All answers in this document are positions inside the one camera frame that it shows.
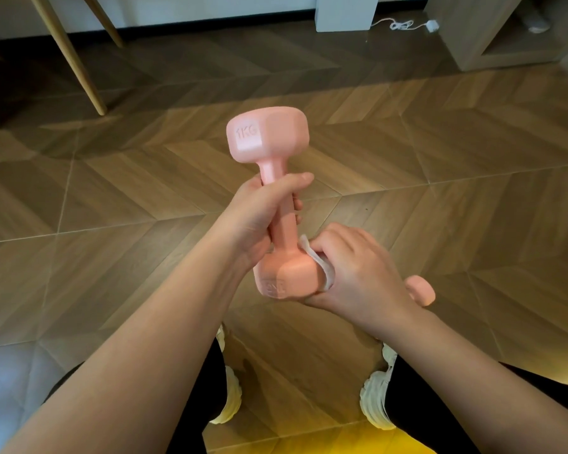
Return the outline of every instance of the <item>forearm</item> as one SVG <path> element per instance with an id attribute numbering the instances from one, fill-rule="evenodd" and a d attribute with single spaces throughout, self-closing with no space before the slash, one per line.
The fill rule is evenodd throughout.
<path id="1" fill-rule="evenodd" d="M 206 236 L 3 452 L 165 451 L 245 271 Z"/>
<path id="2" fill-rule="evenodd" d="M 568 453 L 568 411 L 419 308 L 382 339 L 425 379 L 482 452 Z"/>

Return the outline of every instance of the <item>wooden floor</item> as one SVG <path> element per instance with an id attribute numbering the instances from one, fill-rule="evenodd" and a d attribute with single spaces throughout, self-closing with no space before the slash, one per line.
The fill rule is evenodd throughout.
<path id="1" fill-rule="evenodd" d="M 0 446 L 257 171 L 230 158 L 225 125 L 271 105 L 310 122 L 311 146 L 291 160 L 317 179 L 302 232 L 330 221 L 367 229 L 402 275 L 433 284 L 432 309 L 451 327 L 496 359 L 568 383 L 560 68 L 462 74 L 423 29 L 317 34 L 313 22 L 79 51 L 105 117 L 57 51 L 0 69 Z M 252 275 L 225 325 L 243 405 L 206 429 L 209 450 L 425 451 L 364 422 L 359 390 L 384 365 L 376 340 L 262 298 Z"/>

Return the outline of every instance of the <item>person's right hand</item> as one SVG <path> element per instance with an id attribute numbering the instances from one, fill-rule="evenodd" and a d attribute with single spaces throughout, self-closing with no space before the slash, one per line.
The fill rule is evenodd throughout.
<path id="1" fill-rule="evenodd" d="M 331 223 L 311 242 L 334 266 L 333 286 L 305 304 L 333 312 L 379 337 L 409 319 L 412 301 L 389 253 L 368 232 Z"/>

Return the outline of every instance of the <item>bundled cord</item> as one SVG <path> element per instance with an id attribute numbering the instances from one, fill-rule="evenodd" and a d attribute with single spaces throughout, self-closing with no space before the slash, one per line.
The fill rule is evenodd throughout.
<path id="1" fill-rule="evenodd" d="M 417 25 L 416 27 L 412 27 L 413 24 L 414 24 L 413 20 L 407 20 L 406 22 L 397 22 L 392 17 L 384 17 L 384 18 L 378 20 L 377 22 L 371 24 L 371 27 L 374 27 L 375 25 L 383 22 L 384 20 L 390 20 L 391 21 L 391 23 L 389 24 L 389 29 L 391 29 L 391 30 L 416 30 L 418 28 L 425 26 L 425 27 L 427 27 L 427 30 L 429 30 L 430 32 L 434 32 L 434 31 L 438 30 L 439 27 L 440 27 L 438 25 L 438 22 L 435 21 L 435 20 L 428 20 L 427 22 L 422 23 L 421 25 Z"/>

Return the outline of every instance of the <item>pink dumbbell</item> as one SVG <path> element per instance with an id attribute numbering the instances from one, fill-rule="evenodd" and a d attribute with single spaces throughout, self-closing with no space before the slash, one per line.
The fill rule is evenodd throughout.
<path id="1" fill-rule="evenodd" d="M 258 164 L 263 184 L 273 183 L 287 173 L 290 156 L 303 152 L 310 142 L 305 114 L 297 108 L 274 106 L 240 114 L 227 123 L 227 141 L 233 158 Z M 280 203 L 269 226 L 274 251 L 254 267 L 261 294 L 272 298 L 303 298 L 324 287 L 322 268 L 297 242 L 293 198 Z M 431 285 L 418 275 L 406 279 L 412 299 L 421 306 L 435 299 Z"/>

